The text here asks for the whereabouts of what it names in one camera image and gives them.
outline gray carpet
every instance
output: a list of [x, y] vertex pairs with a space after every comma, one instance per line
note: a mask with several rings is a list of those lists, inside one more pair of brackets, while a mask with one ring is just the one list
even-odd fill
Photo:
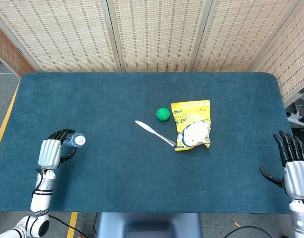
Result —
[[[0, 73], [9, 72], [4, 66], [0, 65]], [[14, 75], [0, 75], [0, 126], [5, 117], [9, 103], [16, 89], [18, 79]], [[69, 223], [69, 212], [50, 212], [50, 214]], [[0, 212], [0, 233], [12, 228], [24, 216], [30, 212]], [[77, 228], [90, 237], [94, 236], [92, 228], [96, 213], [79, 213]], [[237, 228], [234, 222], [241, 226], [253, 225], [268, 231], [272, 237], [279, 238], [281, 235], [293, 237], [292, 223], [289, 215], [273, 214], [201, 214], [202, 229], [204, 238], [222, 238], [231, 230]], [[50, 220], [50, 228], [45, 238], [65, 238], [68, 228], [55, 221]], [[259, 230], [243, 229], [229, 236], [229, 238], [266, 238], [267, 236]]]

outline butter knife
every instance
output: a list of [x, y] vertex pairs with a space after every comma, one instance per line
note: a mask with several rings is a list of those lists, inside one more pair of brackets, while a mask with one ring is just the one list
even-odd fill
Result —
[[157, 133], [156, 131], [154, 131], [152, 128], [150, 128], [147, 124], [139, 121], [139, 120], [136, 120], [135, 121], [136, 124], [138, 124], [139, 126], [141, 126], [142, 128], [144, 128], [145, 130], [147, 130], [148, 132], [154, 134], [154, 135], [157, 135], [159, 138], [161, 138], [162, 140], [165, 140], [167, 143], [169, 143], [171, 146], [175, 146], [176, 143], [172, 142], [171, 140], [163, 137], [162, 135], [160, 135], [159, 133]]

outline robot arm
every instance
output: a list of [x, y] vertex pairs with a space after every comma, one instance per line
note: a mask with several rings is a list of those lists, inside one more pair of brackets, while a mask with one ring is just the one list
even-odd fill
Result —
[[44, 140], [39, 154], [37, 169], [37, 181], [32, 192], [31, 216], [26, 216], [20, 220], [14, 228], [0, 234], [0, 238], [26, 238], [42, 237], [49, 227], [49, 205], [53, 194], [53, 185], [56, 178], [54, 169], [60, 163], [71, 159], [76, 152], [73, 147], [72, 152], [66, 156], [61, 156], [61, 146], [69, 134], [74, 130], [64, 129], [50, 135]]
[[280, 150], [283, 179], [271, 176], [264, 167], [262, 175], [270, 182], [285, 190], [292, 199], [289, 204], [295, 238], [304, 238], [304, 145], [297, 138], [280, 131], [273, 135]]

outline felt table surface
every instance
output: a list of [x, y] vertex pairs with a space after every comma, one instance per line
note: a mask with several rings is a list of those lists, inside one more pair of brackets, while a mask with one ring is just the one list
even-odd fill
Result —
[[[211, 147], [174, 148], [172, 102], [209, 99]], [[273, 134], [290, 132], [267, 73], [32, 73], [21, 79], [0, 145], [0, 211], [29, 210], [41, 143], [64, 128], [86, 144], [61, 164], [53, 211], [288, 213]]]

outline yellow snack bag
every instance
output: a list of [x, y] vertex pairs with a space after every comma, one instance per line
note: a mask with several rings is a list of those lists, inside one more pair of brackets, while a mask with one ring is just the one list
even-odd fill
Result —
[[177, 128], [176, 151], [190, 150], [197, 145], [210, 147], [210, 100], [172, 103]]

